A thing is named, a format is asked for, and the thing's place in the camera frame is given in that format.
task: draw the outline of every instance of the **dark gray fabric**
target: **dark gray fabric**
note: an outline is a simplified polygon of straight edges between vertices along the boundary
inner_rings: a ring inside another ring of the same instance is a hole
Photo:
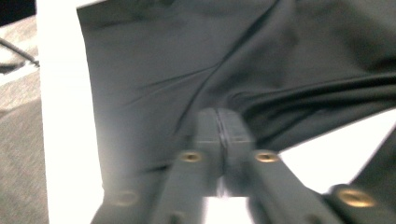
[[[134,3],[78,11],[107,192],[166,170],[206,107],[280,150],[396,106],[394,1]]]

